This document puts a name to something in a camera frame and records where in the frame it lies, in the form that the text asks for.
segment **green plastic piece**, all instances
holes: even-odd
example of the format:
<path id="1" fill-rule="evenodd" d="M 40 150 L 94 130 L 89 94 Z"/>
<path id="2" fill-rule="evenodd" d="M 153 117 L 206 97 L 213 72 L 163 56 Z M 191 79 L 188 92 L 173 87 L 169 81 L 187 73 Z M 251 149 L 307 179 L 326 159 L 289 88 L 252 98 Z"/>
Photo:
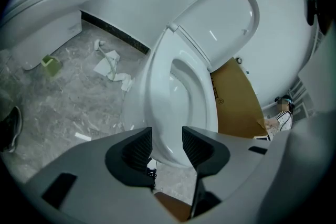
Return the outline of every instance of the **green plastic piece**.
<path id="1" fill-rule="evenodd" d="M 62 63 L 50 55 L 45 56 L 42 59 L 41 64 L 51 77 L 56 75 L 57 72 L 62 68 Z"/>

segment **cardboard box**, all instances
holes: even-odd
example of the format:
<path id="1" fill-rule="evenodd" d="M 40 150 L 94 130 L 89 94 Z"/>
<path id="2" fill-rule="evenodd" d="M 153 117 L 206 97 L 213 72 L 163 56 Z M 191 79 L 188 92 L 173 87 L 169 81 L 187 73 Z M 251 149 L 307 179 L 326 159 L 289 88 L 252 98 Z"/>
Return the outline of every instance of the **cardboard box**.
<path id="1" fill-rule="evenodd" d="M 259 101 L 234 58 L 213 72 L 211 80 L 219 133 L 244 138 L 267 135 Z"/>

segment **black baseboard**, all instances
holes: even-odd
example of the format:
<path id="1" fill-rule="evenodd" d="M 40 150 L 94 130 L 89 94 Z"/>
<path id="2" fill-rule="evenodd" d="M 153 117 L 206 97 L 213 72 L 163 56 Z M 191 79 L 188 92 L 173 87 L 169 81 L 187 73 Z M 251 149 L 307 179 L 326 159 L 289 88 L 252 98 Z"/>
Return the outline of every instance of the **black baseboard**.
<path id="1" fill-rule="evenodd" d="M 86 12 L 82 12 L 82 20 L 85 20 L 101 29 L 103 29 L 106 32 L 109 32 L 110 34 L 114 35 L 115 37 L 121 39 L 122 41 L 125 41 L 127 44 L 131 45 L 135 49 L 141 51 L 143 54 L 147 54 L 149 51 L 149 48 L 146 47 L 143 43 L 135 40 L 134 38 L 127 35 L 125 32 L 115 28 L 112 25 L 109 25 L 108 23 L 104 22 L 101 19 L 98 19 Z"/>

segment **floor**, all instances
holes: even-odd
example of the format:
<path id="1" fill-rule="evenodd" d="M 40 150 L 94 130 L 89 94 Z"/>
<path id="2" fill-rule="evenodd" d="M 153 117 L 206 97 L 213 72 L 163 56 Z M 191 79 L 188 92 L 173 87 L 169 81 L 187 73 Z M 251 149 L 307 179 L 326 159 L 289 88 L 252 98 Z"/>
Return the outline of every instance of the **floor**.
<path id="1" fill-rule="evenodd" d="M 106 41 L 104 51 L 120 55 L 117 72 L 136 75 L 144 54 L 104 30 L 82 21 L 82 33 L 52 56 L 62 69 L 50 78 L 41 65 L 25 71 L 8 50 L 0 51 L 0 119 L 14 105 L 23 114 L 23 130 L 14 153 L 2 154 L 7 167 L 20 182 L 71 147 L 83 143 L 75 133 L 93 140 L 122 132 L 120 113 L 125 92 L 121 82 L 111 82 L 93 69 L 102 59 L 94 51 L 96 39 Z M 156 189 L 192 203 L 196 172 L 157 165 Z"/>

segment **white toilet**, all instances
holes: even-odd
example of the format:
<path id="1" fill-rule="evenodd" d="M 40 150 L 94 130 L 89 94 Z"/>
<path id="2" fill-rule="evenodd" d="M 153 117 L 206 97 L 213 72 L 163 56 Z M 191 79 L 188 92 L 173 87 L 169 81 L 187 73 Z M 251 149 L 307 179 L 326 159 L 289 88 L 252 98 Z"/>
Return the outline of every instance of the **white toilet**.
<path id="1" fill-rule="evenodd" d="M 210 72 L 254 35 L 256 0 L 196 0 L 168 24 L 125 96 L 125 130 L 152 127 L 152 158 L 191 167 L 182 148 L 182 126 L 218 131 Z"/>
<path id="2" fill-rule="evenodd" d="M 78 6 L 88 0 L 10 0 L 0 22 L 0 49 L 26 70 L 81 32 Z"/>

